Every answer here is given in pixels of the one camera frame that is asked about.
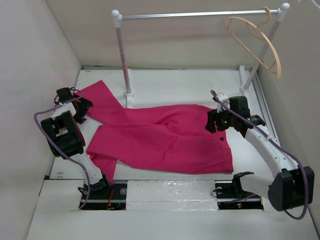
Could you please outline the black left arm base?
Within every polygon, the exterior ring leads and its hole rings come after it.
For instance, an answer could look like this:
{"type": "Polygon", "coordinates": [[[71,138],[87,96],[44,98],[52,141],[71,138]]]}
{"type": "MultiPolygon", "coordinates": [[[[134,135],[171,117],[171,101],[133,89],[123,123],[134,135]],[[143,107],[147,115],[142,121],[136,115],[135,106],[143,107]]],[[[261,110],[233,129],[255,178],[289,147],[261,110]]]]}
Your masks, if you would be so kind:
{"type": "Polygon", "coordinates": [[[127,199],[127,182],[116,182],[110,189],[96,191],[90,193],[88,200],[86,201],[87,192],[84,188],[79,187],[78,190],[81,193],[81,200],[79,207],[83,204],[81,210],[89,211],[122,211],[126,209],[127,199]]]}

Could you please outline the pink trousers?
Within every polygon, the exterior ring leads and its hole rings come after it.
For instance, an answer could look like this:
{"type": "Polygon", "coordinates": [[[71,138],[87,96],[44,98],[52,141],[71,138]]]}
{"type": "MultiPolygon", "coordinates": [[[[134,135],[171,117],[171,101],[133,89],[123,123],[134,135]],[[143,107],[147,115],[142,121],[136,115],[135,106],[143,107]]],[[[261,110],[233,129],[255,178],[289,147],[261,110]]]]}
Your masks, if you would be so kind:
{"type": "Polygon", "coordinates": [[[136,169],[193,175],[234,170],[226,133],[205,129],[208,107],[125,108],[103,81],[82,93],[93,104],[87,115],[100,123],[86,153],[110,181],[118,161],[136,169]]]}

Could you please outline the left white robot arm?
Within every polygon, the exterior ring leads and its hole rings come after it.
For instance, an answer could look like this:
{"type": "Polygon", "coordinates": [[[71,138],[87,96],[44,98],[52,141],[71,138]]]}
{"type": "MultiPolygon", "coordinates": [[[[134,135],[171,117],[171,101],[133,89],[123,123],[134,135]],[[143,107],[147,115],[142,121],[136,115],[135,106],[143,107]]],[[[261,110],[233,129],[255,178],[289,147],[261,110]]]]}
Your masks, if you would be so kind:
{"type": "Polygon", "coordinates": [[[94,199],[107,198],[112,193],[110,181],[85,153],[85,139],[79,125],[83,124],[93,103],[76,94],[71,87],[60,88],[54,99],[54,113],[39,122],[51,152],[56,157],[69,160],[83,173],[85,184],[78,190],[94,199]]]}

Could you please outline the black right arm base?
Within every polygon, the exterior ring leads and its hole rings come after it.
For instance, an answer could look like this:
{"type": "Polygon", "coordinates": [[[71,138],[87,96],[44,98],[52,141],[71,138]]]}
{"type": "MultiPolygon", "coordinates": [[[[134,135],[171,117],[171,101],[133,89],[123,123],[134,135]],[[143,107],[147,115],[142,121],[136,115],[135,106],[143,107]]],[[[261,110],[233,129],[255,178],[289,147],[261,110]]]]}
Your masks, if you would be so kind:
{"type": "Polygon", "coordinates": [[[232,180],[214,182],[211,196],[217,200],[218,210],[264,210],[262,198],[255,193],[243,190],[240,178],[253,172],[240,172],[232,180]]]}

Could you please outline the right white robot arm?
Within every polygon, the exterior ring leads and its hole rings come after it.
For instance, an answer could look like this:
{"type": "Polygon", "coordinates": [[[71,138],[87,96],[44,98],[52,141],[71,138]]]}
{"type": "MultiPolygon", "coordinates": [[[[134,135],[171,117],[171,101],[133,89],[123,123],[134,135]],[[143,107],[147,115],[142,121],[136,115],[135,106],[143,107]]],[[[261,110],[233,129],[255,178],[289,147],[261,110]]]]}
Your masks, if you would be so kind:
{"type": "Polygon", "coordinates": [[[247,193],[269,200],[278,212],[303,207],[307,211],[313,201],[315,173],[309,166],[283,149],[271,136],[265,121],[252,115],[245,96],[227,97],[211,92],[217,109],[207,113],[205,129],[210,133],[233,128],[249,142],[267,164],[272,179],[260,177],[251,171],[233,176],[231,191],[237,197],[247,193]]]}

